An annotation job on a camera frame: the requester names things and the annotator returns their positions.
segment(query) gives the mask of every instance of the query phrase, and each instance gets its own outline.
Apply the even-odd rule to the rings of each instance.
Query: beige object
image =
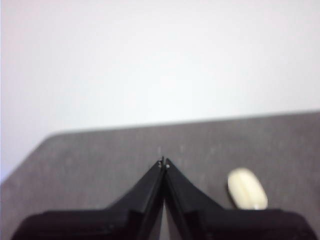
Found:
[[[228,189],[240,209],[263,210],[268,198],[256,175],[247,168],[236,168],[228,175]]]

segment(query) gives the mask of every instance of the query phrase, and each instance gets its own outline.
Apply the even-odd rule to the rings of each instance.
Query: gray carpet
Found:
[[[228,172],[253,170],[270,208],[302,214],[320,236],[318,112],[51,136],[1,185],[1,239],[30,214],[106,207],[162,155],[226,208]]]

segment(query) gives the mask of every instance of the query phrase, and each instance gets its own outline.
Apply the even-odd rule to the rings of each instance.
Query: white wall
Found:
[[[319,0],[2,0],[1,179],[56,131],[320,109]]]

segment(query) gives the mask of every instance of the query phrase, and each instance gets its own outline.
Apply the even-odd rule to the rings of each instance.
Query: white background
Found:
[[[2,180],[57,131],[319,109],[319,0],[1,1]]]

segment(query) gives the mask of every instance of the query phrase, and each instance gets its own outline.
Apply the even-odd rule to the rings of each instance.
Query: black object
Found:
[[[12,240],[157,239],[164,199],[184,240],[317,239],[306,220],[293,212],[222,208],[162,158],[110,207],[30,216]]]

